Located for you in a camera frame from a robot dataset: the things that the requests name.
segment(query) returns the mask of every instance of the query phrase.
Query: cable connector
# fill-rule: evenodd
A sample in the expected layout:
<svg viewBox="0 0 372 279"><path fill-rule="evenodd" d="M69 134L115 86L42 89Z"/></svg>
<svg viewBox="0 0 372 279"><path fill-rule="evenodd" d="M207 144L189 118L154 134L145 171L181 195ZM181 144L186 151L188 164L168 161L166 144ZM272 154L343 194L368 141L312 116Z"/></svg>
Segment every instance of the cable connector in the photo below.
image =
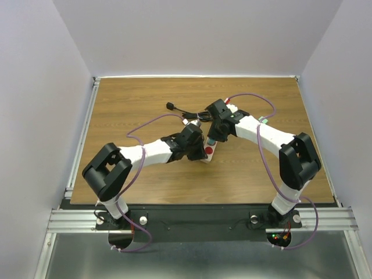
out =
<svg viewBox="0 0 372 279"><path fill-rule="evenodd" d="M170 103L170 102L168 102L166 104L166 107L167 107L168 110L174 110L174 105L172 103Z"/></svg>
<svg viewBox="0 0 372 279"><path fill-rule="evenodd" d="M267 122L269 122L269 120L266 119L266 118L264 118L263 116L261 116L260 118L258 118L258 121L261 121L262 124L267 124Z"/></svg>

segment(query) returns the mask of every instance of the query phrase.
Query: red button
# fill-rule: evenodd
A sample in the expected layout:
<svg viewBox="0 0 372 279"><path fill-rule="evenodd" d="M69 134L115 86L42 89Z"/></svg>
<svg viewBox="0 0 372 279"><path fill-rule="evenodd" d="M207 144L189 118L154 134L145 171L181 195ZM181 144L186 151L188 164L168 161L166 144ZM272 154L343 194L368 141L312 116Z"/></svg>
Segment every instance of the red button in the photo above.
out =
<svg viewBox="0 0 372 279"><path fill-rule="evenodd" d="M205 153L207 153L208 155L212 154L213 153L213 148L212 147L206 147L205 148Z"/></svg>

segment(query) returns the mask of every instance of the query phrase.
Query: metal frame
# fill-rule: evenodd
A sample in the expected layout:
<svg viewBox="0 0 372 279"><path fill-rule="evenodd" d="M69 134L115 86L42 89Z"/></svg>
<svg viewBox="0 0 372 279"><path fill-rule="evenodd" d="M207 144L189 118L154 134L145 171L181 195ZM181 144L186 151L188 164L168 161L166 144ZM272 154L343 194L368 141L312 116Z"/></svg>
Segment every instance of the metal frame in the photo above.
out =
<svg viewBox="0 0 372 279"><path fill-rule="evenodd" d="M51 261L54 243L57 234L47 233L42 246L39 262L35 272L35 279L44 279L47 276L49 262Z"/></svg>
<svg viewBox="0 0 372 279"><path fill-rule="evenodd" d="M301 216L302 228L293 228L291 231L313 231L315 227L315 211L313 208L297 208ZM351 208L318 208L319 231L355 231L358 230L356 220ZM47 233L122 233L124 231L97 231L95 229L96 217L94 210L53 210ZM268 229L268 233L282 231L281 229Z"/></svg>
<svg viewBox="0 0 372 279"><path fill-rule="evenodd" d="M357 231L345 231L346 241L359 278L372 278L371 269Z"/></svg>
<svg viewBox="0 0 372 279"><path fill-rule="evenodd" d="M85 139L87 137L88 127L89 127L89 123L91 121L93 107L94 107L94 103L95 103L95 98L97 97L100 80L101 80L100 77L94 78L92 94L91 94L91 98L90 98L90 101L89 101L87 114L85 115L83 130L82 130L81 135L80 135L80 139L79 139L79 143L78 143L78 146L77 146L74 162L73 162L73 165L72 165L72 168L71 168L70 177L69 177L69 180L68 180L67 186L66 186L66 195L69 196L69 197L71 197L71 192L72 192L72 190L74 188L74 185L75 185L76 174L77 174L78 166L79 166L79 163L80 163L81 154L83 152Z"/></svg>
<svg viewBox="0 0 372 279"><path fill-rule="evenodd" d="M296 78L294 75L254 75L254 74L241 74L241 75L228 75L228 74L128 74L125 76L104 76L101 78Z"/></svg>

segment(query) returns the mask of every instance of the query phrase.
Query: black cable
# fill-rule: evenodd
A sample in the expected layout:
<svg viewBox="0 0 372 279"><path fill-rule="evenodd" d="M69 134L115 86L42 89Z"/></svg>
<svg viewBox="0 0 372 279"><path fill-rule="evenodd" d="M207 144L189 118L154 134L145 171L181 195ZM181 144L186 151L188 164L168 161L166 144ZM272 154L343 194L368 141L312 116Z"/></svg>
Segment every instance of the black cable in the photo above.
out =
<svg viewBox="0 0 372 279"><path fill-rule="evenodd" d="M166 107L168 110L178 110L179 112L182 112L182 117L189 120L199 119L201 122L213 121L209 112L206 110L203 112L187 112L186 110L175 107L172 103L167 103Z"/></svg>
<svg viewBox="0 0 372 279"><path fill-rule="evenodd" d="M96 212L97 210L93 211L93 214L94 216L97 218L97 219L100 219L102 222L108 222L107 220L105 220L103 217L99 216Z"/></svg>

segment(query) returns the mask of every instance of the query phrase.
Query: black joint housing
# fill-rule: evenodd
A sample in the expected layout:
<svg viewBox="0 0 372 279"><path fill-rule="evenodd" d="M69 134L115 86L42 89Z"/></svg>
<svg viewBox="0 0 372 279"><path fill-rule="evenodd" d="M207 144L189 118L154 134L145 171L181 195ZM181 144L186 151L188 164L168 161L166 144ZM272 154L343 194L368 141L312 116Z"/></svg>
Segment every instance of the black joint housing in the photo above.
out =
<svg viewBox="0 0 372 279"><path fill-rule="evenodd" d="M287 186L301 190L321 169L320 159L309 135L294 136L279 150L280 177Z"/></svg>
<svg viewBox="0 0 372 279"><path fill-rule="evenodd" d="M289 212L285 215L281 215L273 206L270 204L266 218L267 223L272 227L278 227L280 224L284 224L288 221L288 218L292 215L292 212L295 207L293 207Z"/></svg>
<svg viewBox="0 0 372 279"><path fill-rule="evenodd" d="M110 171L106 166L115 165ZM106 144L83 170L83 177L100 201L114 198L121 190L132 168L114 143Z"/></svg>
<svg viewBox="0 0 372 279"><path fill-rule="evenodd" d="M220 142L226 142L230 134L237 136L235 125L244 116L249 116L249 113L243 110L232 113L222 99L218 99L216 102L210 104L206 110L213 119L208 137Z"/></svg>
<svg viewBox="0 0 372 279"><path fill-rule="evenodd" d="M187 124L182 132L161 138L172 151L168 163L181 160L187 155L190 161L206 159L203 131L196 125Z"/></svg>

